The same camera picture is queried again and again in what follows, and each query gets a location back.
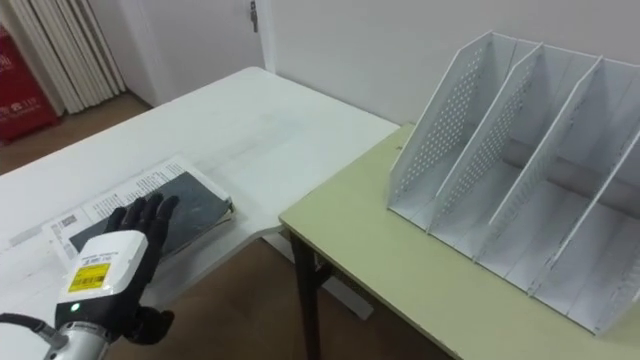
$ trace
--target door hinge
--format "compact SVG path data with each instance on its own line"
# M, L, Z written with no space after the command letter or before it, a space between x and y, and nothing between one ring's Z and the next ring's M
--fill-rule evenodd
M253 23L253 32L258 32L258 10L256 10L255 0L251 1L251 22Z

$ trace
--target door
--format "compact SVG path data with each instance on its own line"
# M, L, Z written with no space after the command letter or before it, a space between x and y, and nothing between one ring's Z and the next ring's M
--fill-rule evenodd
M157 106L264 68L250 0L90 0L127 87Z

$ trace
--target white file organizer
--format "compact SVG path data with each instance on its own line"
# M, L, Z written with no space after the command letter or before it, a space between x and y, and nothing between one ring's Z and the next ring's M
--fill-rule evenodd
M391 172L388 206L426 229L432 200L500 90L536 44L487 33L456 54Z
M444 96L458 57L429 106ZM640 194L638 72L538 45L486 111L466 115L482 121L459 152L429 143L447 125L434 126L439 112L427 108L392 169L390 209L589 331L604 331L640 297L640 204L615 201L630 188ZM454 159L443 165L442 154ZM425 157L440 162L412 173ZM568 165L582 170L564 176ZM434 174L438 167L446 174ZM563 176L561 186L552 182Z

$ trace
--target cable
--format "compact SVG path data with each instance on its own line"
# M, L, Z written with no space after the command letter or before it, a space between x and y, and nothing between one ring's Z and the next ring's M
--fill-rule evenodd
M7 323L26 327L34 333L40 332L47 326L47 323L40 319L33 318L31 316L4 313L0 314L0 323Z
M0 323L26 327L40 336L54 349L61 349L69 341L69 338L66 335L59 334L56 329L47 325L46 322L31 316L4 313L0 314Z

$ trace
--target black glove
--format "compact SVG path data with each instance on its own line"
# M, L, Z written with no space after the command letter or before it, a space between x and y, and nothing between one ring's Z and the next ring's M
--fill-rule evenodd
M178 198L175 196L164 202L162 200L161 194L154 194L148 201L144 198L136 199L129 211L122 207L115 209L104 230L105 234L122 230L138 230L147 236L149 248L140 264L142 268L140 270L144 272L147 283L153 278L162 257L162 246L167 240L169 220L178 205Z
M147 236L149 247L140 264L139 273L141 285L136 305L142 296L144 287L155 273L160 258L162 246L167 239L169 219L173 209L178 204L178 198L173 196L162 201L162 195L154 194L149 200L136 199L129 211L117 208L109 217L105 233L122 230L137 230ZM159 312L150 307L137 306L133 319L127 329L123 329L123 336L132 343L152 345L162 340L171 324L174 315L171 311Z
M136 344L155 344L169 331L173 313L140 306L140 298L162 257L162 246L167 239L169 220L178 205L177 197L163 201L160 194L149 200L136 199L127 211L117 208L107 222L105 233L139 231L145 234L147 247L127 287L106 296L78 301L77 311L69 311L71 303L56 306L56 329L73 322L98 325L107 331L108 341L124 336Z

